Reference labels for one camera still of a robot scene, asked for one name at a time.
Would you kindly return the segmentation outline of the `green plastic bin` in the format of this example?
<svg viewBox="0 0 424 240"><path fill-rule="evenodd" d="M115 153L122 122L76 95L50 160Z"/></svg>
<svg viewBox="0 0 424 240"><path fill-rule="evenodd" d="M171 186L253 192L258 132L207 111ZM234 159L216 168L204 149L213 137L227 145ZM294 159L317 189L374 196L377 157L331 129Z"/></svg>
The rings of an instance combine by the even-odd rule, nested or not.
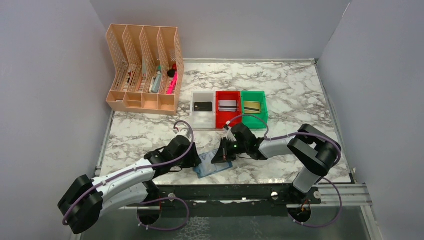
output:
<svg viewBox="0 0 424 240"><path fill-rule="evenodd" d="M241 110L242 114L246 115L243 107L244 101L251 102L260 102L261 104L261 113L259 114L248 114L258 117L259 119L251 116L243 116L242 123L249 127L250 129L265 129L266 125L264 123L268 123L268 107L267 107L267 99L264 91L241 91Z"/></svg>

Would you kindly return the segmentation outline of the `white plastic bin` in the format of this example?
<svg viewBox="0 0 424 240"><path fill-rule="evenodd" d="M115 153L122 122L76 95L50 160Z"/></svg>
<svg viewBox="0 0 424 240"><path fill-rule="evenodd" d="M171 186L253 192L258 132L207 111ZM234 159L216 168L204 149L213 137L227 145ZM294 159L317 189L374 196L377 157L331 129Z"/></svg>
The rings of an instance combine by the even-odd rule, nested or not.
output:
<svg viewBox="0 0 424 240"><path fill-rule="evenodd" d="M212 102L213 111L194 111L194 102ZM216 128L216 92L192 91L189 108L190 124L195 130Z"/></svg>

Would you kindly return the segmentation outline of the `red plastic bin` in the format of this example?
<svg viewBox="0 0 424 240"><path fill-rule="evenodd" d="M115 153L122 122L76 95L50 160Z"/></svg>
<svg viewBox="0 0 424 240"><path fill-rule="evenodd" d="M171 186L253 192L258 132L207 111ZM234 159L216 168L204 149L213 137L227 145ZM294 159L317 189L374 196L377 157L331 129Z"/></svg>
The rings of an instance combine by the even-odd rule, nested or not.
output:
<svg viewBox="0 0 424 240"><path fill-rule="evenodd" d="M219 101L235 101L237 109L235 111L219 110ZM240 91L216 91L215 92L215 127L222 129L225 123L242 114L241 92Z"/></svg>

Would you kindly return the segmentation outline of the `blue leather card holder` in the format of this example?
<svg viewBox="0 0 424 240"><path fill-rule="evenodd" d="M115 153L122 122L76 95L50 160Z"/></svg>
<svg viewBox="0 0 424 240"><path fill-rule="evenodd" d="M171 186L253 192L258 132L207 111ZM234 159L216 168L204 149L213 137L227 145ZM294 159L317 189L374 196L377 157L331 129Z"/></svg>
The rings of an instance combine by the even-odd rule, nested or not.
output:
<svg viewBox="0 0 424 240"><path fill-rule="evenodd" d="M214 164L212 164L212 159L217 152L218 149L214 149L199 155L201 163L193 169L199 179L218 173L214 172L215 167Z"/></svg>

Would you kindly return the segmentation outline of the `white striped card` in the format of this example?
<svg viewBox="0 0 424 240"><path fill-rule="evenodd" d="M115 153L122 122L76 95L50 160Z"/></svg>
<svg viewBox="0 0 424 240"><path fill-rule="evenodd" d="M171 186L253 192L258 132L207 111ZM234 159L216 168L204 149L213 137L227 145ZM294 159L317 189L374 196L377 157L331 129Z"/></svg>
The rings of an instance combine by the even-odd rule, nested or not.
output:
<svg viewBox="0 0 424 240"><path fill-rule="evenodd" d="M238 102L236 100L219 100L218 110L220 112L236 112L238 110Z"/></svg>

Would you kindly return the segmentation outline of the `peach plastic file organizer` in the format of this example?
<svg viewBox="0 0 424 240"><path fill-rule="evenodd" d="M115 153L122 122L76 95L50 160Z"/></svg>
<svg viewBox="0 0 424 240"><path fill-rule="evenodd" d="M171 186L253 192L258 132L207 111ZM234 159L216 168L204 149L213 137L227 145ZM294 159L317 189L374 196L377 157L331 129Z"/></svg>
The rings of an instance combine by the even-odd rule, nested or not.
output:
<svg viewBox="0 0 424 240"><path fill-rule="evenodd" d="M115 67L115 77L106 102L113 111L175 115L185 72L179 29L176 26L111 24L106 40ZM150 93L151 80L161 66L158 93ZM172 94L168 70L178 80Z"/></svg>

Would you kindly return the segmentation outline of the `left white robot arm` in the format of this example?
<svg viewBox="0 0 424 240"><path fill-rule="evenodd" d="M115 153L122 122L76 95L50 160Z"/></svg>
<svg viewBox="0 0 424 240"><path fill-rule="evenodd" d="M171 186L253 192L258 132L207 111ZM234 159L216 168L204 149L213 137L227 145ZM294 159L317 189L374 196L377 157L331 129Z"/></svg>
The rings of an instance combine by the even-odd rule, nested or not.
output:
<svg viewBox="0 0 424 240"><path fill-rule="evenodd" d="M153 179L174 167L194 168L200 159L193 140L177 135L164 147L148 152L144 158L103 177L77 177L58 202L62 224L77 235L90 229L106 213L141 203L158 190Z"/></svg>

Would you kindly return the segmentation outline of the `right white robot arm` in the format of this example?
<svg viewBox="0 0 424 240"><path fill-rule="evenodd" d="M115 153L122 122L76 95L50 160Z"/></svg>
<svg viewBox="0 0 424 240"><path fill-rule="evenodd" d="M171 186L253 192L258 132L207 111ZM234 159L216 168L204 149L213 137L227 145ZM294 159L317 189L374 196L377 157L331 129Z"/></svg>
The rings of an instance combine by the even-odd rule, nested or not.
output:
<svg viewBox="0 0 424 240"><path fill-rule="evenodd" d="M296 156L303 168L292 185L297 192L306 194L340 161L342 148L309 124L303 124L297 132L268 138L256 137L246 125L238 123L230 128L227 137L221 139L211 163L232 162L241 154L257 161L276 156Z"/></svg>

